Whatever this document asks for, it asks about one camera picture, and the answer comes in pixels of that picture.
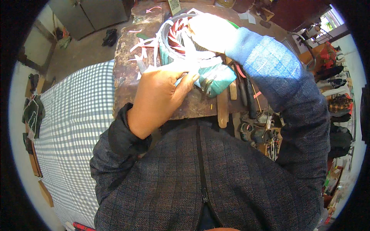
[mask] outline gray jacket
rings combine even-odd
[[[243,65],[286,122],[276,162],[202,123],[170,131],[147,152],[151,138],[130,132],[127,104],[90,161],[97,230],[196,230],[204,203],[223,227],[313,230],[330,150],[325,98],[282,44],[237,32],[226,55]]]

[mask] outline workbench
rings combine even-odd
[[[146,13],[147,9],[150,9],[154,6],[160,6],[162,9],[154,8],[151,10],[151,13]],[[232,9],[208,6],[199,3],[181,3],[181,8],[187,8],[188,10],[195,8],[205,13],[215,14],[234,22],[238,26],[242,26],[242,22],[238,14]],[[155,37],[155,33],[158,32],[160,26],[164,22],[164,14],[168,11],[169,6],[167,2],[154,3],[152,1],[142,1],[137,6],[132,8],[134,22],[132,25],[122,28],[121,37],[118,39],[114,58],[114,117],[127,102],[134,102],[139,84],[139,80],[137,80],[139,72],[137,62],[128,60],[133,59],[135,54],[141,56],[141,47],[138,47],[133,52],[130,52],[130,49],[139,43],[139,38],[136,37],[136,33],[130,33],[129,31],[142,30],[141,32],[147,35],[149,38]],[[148,67],[149,65],[154,64],[153,49],[148,48],[147,54],[148,58],[145,58],[143,61]],[[158,54],[157,65],[160,65],[160,63],[160,55]],[[255,84],[254,87],[256,92],[259,92],[259,89]],[[247,110],[241,101],[239,87],[237,87],[237,94],[237,100],[230,100],[230,93],[228,93],[229,113],[246,112]],[[260,101],[261,108],[267,108],[267,101],[263,95],[258,96],[258,99]],[[255,102],[255,105],[257,111],[259,112],[257,101]],[[207,97],[200,88],[194,86],[194,89],[189,92],[183,104],[175,111],[171,119],[198,118],[214,115],[217,115],[216,98],[211,99]]]

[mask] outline concrete floor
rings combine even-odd
[[[109,28],[117,29],[119,38],[121,29],[131,24],[132,18],[127,22],[97,31],[80,41],[72,39],[66,49],[57,46],[51,58],[46,79],[52,80],[55,76],[58,83],[84,67],[114,59],[116,45],[112,47],[101,46],[106,31]]]

